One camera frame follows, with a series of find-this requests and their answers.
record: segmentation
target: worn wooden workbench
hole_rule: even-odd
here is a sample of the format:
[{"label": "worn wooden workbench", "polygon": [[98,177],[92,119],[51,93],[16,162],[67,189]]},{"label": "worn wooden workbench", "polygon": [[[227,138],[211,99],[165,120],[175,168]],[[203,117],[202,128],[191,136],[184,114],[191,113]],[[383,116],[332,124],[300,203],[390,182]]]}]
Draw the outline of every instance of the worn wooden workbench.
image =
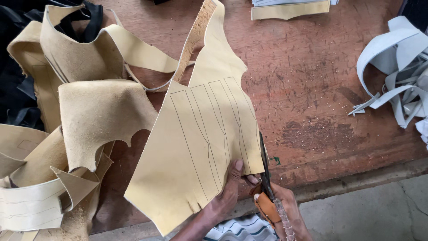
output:
[{"label": "worn wooden workbench", "polygon": [[[172,0],[158,6],[148,0],[94,2],[115,10],[126,29],[175,59],[202,4],[202,0]],[[414,125],[400,128],[389,104],[356,117],[347,115],[352,106],[369,99],[357,77],[358,56],[373,37],[388,31],[387,21],[401,1],[341,1],[329,13],[290,21],[251,21],[250,0],[223,3],[227,39],[248,66],[241,83],[265,136],[273,182],[293,188],[427,156]],[[106,14],[105,23],[113,23]],[[136,70],[136,75],[148,86],[172,76],[144,69]],[[385,75],[370,66],[365,75],[368,88],[380,91]],[[157,110],[164,94],[148,94]],[[123,198],[148,135],[149,131],[139,131],[130,148],[116,142],[92,233],[148,221]],[[242,183],[240,199],[247,193]]]}]

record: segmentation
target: blue and white striped fabric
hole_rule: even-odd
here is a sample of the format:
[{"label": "blue and white striped fabric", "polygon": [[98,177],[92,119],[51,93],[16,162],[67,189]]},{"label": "blue and white striped fabric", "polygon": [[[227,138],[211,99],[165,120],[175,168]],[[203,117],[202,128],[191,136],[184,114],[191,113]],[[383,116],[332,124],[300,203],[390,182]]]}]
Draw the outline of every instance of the blue and white striped fabric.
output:
[{"label": "blue and white striped fabric", "polygon": [[275,230],[257,214],[234,218],[217,224],[205,241],[278,241]]}]

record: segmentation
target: green paint stain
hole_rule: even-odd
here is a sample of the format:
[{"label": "green paint stain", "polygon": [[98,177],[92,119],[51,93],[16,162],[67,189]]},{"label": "green paint stain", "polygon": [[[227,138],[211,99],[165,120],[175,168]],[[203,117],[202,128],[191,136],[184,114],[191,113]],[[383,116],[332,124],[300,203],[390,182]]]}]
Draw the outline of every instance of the green paint stain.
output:
[{"label": "green paint stain", "polygon": [[281,165],[281,162],[279,161],[279,157],[273,157],[273,158],[275,159],[277,166]]}]

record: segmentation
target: white leather scrap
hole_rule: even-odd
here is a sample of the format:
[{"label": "white leather scrap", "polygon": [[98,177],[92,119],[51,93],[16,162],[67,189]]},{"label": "white leather scrap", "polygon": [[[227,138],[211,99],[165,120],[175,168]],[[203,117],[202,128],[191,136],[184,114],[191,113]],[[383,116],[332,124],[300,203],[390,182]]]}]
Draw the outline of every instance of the white leather scrap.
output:
[{"label": "white leather scrap", "polygon": [[[416,128],[428,144],[428,36],[404,16],[389,20],[388,27],[390,32],[372,39],[357,62],[358,78],[372,99],[354,106],[349,114],[355,116],[355,113],[364,113],[367,106],[377,109],[390,102],[402,128],[407,128],[415,116],[424,118],[416,123]],[[365,85],[363,72],[368,63],[388,74],[382,96],[371,94]]]}]

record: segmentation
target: scissors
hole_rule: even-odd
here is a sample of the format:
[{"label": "scissors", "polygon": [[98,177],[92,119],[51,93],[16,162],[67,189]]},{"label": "scissors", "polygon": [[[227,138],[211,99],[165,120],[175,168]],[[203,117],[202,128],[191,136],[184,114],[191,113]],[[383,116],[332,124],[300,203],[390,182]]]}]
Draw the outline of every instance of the scissors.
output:
[{"label": "scissors", "polygon": [[290,220],[288,220],[285,209],[282,205],[282,202],[275,198],[273,195],[272,189],[270,188],[270,174],[269,174],[269,161],[268,155],[266,154],[265,143],[263,142],[262,132],[259,131],[260,134],[260,153],[262,155],[263,166],[265,171],[260,173],[260,178],[262,179],[262,192],[266,194],[266,196],[270,199],[271,202],[275,204],[276,210],[278,211],[278,215],[281,218],[282,224],[285,228],[285,233],[287,234],[287,241],[295,241],[296,238],[294,236],[293,228],[291,227]]},{"label": "scissors", "polygon": [[266,154],[265,143],[263,142],[262,132],[260,133],[260,152],[262,154],[263,167],[265,171],[260,173],[260,178],[262,179],[262,192],[264,192],[267,197],[273,202],[275,199],[272,189],[270,189],[270,174],[269,174],[269,161],[268,155]]}]

